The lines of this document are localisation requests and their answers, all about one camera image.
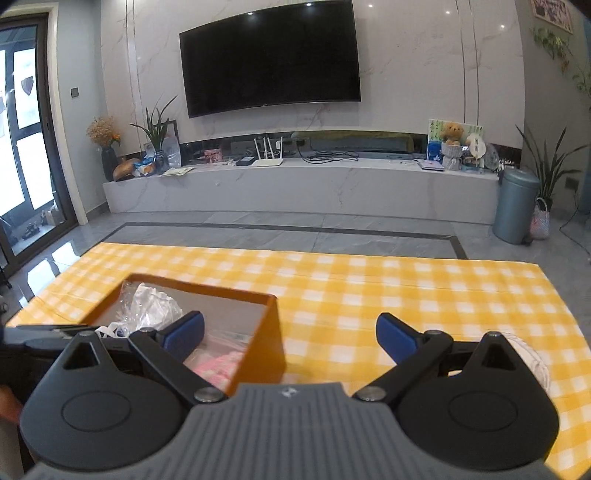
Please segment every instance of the potted plant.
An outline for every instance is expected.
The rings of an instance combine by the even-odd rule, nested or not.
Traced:
[[[167,103],[162,111],[158,109],[157,106],[154,106],[152,110],[152,115],[148,113],[148,109],[146,109],[146,126],[142,127],[141,125],[130,124],[132,127],[141,128],[148,139],[152,142],[152,146],[156,152],[154,157],[154,164],[155,170],[157,173],[162,173],[168,170],[168,155],[162,151],[162,143],[164,142],[164,138],[166,137],[166,132],[168,130],[168,124],[170,123],[170,118],[167,118],[165,121],[162,120],[162,116],[164,115],[164,111],[168,108],[168,106],[175,101],[176,95],[172,100]],[[158,113],[158,119],[156,123],[154,123],[154,113]]]
[[[534,136],[531,133],[531,130],[527,127],[527,125],[525,126],[525,133],[523,133],[519,127],[517,127],[517,130],[519,130],[519,133],[523,137],[525,146],[534,157],[534,173],[540,180],[539,197],[545,200],[546,204],[548,204],[548,210],[550,210],[552,208],[552,195],[554,193],[554,188],[556,187],[558,181],[565,175],[581,172],[581,170],[578,170],[576,168],[564,168],[564,161],[567,158],[569,158],[573,153],[587,148],[589,144],[581,145],[568,152],[559,154],[558,149],[560,148],[560,144],[562,143],[562,140],[566,133],[566,127],[564,127],[564,129],[562,130],[562,134],[560,135],[560,138],[556,143],[556,147],[554,148],[554,154],[552,155],[552,157],[549,157],[546,140],[544,140],[544,152],[542,154],[537,142],[535,141]]]
[[[103,162],[103,172],[107,181],[113,181],[113,171],[117,167],[117,154],[113,143],[121,144],[121,136],[115,132],[115,121],[112,116],[95,118],[86,130],[86,135],[101,147],[100,157]]]

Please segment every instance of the dark floor stripe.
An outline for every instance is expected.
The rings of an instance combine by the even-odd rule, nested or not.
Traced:
[[[118,229],[104,237],[101,242],[106,242],[110,237],[126,226],[165,226],[165,227],[189,227],[189,228],[226,228],[241,230],[271,230],[281,232],[312,232],[312,233],[341,233],[343,235],[370,235],[386,236],[390,238],[421,238],[429,240],[444,240],[450,242],[454,253],[459,260],[467,260],[468,256],[456,235],[438,235],[435,233],[416,232],[388,232],[385,230],[361,230],[356,228],[327,228],[321,226],[295,226],[295,225],[249,225],[239,223],[183,223],[183,222],[126,222]]]

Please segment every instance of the gray gripper base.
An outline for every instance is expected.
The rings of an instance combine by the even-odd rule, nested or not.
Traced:
[[[102,473],[37,465],[26,480],[557,480],[544,464],[471,472],[404,435],[389,408],[347,397],[340,384],[241,385],[230,400],[194,407],[150,458]]]

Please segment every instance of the cable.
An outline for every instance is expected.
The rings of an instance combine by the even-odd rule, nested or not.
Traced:
[[[336,152],[329,152],[329,151],[317,151],[314,150],[314,154],[311,157],[305,157],[301,150],[300,146],[295,143],[297,147],[297,151],[300,154],[302,160],[308,163],[312,163],[313,165],[322,165],[323,163],[331,163],[334,161],[341,161],[341,160],[353,160],[359,161],[359,154],[356,152],[350,151],[336,151]]]
[[[573,237],[571,237],[570,235],[568,235],[567,233],[563,232],[562,229],[567,226],[575,217],[575,215],[577,215],[577,213],[579,212],[579,204],[577,203],[577,192],[574,192],[574,213],[572,214],[572,216],[569,218],[569,221],[566,222],[563,226],[561,226],[558,231],[560,233],[562,233],[566,238],[568,238],[569,240],[571,240],[572,242],[574,242],[576,245],[578,245],[579,247],[581,247],[583,250],[585,250],[587,252],[587,255],[589,256],[587,258],[587,260],[589,261],[589,263],[591,263],[591,252],[589,252],[589,250],[587,250],[587,248],[580,244],[579,242],[577,242]]]

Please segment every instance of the plastic bag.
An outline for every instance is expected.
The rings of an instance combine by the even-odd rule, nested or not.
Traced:
[[[176,300],[145,283],[124,283],[119,296],[116,322],[96,329],[108,336],[128,337],[143,327],[161,330],[183,316]]]
[[[541,202],[544,205],[544,210],[540,209]],[[530,234],[536,240],[545,240],[550,236],[550,212],[548,205],[541,197],[535,200],[534,216],[531,219]]]
[[[212,330],[206,341],[184,361],[200,377],[225,391],[230,384],[244,352],[252,340],[249,335]]]

